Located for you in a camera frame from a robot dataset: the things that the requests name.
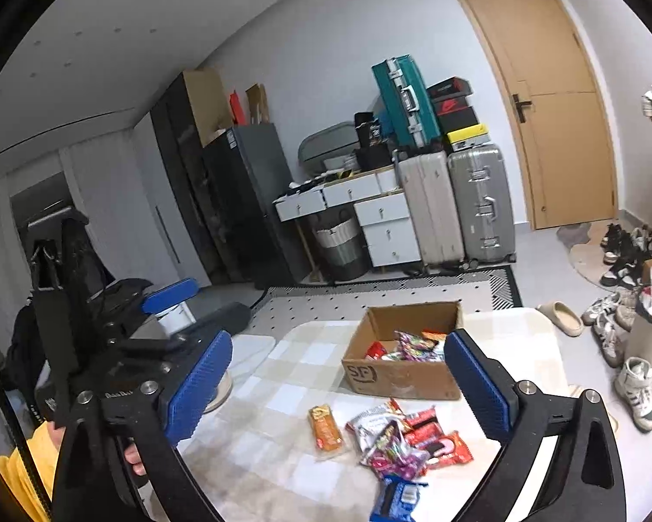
barcode label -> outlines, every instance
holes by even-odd
[[[406,485],[401,493],[401,502],[407,505],[414,505],[418,502],[418,488],[415,485]]]

clothes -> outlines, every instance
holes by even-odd
[[[45,491],[52,498],[58,450],[55,449],[48,435],[47,423],[44,422],[33,432],[33,437],[28,444]],[[33,520],[49,522],[17,449],[9,457],[0,456],[0,474],[22,508]]]

teal suitcase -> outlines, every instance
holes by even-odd
[[[410,55],[375,64],[372,72],[400,145],[421,149],[441,137],[425,83]]]

door lock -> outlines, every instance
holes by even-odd
[[[512,100],[515,101],[516,116],[519,118],[519,123],[525,124],[526,117],[524,116],[524,108],[531,106],[533,102],[531,100],[521,101],[519,99],[519,94],[513,94]]]

screw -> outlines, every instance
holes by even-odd
[[[143,395],[153,395],[158,388],[159,384],[156,381],[145,381],[140,385],[140,392]]]
[[[94,398],[94,393],[91,392],[90,390],[82,390],[78,395],[77,395],[77,402],[80,404],[86,404],[89,402],[91,399]]]
[[[536,385],[531,381],[520,381],[519,390],[521,390],[525,395],[534,395],[536,394]]]
[[[592,388],[589,388],[585,391],[585,398],[592,404],[596,404],[602,400],[602,397],[599,395],[599,393]]]

